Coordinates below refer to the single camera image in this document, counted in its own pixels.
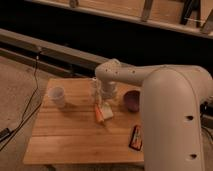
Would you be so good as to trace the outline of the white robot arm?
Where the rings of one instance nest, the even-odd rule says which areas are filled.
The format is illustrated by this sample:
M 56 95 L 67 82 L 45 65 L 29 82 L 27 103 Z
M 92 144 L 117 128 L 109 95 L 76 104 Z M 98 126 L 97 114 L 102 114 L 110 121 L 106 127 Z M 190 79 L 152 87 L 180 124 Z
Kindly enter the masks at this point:
M 213 96 L 213 77 L 196 65 L 124 67 L 100 64 L 101 95 L 114 82 L 138 86 L 145 171 L 205 171 L 200 105 Z

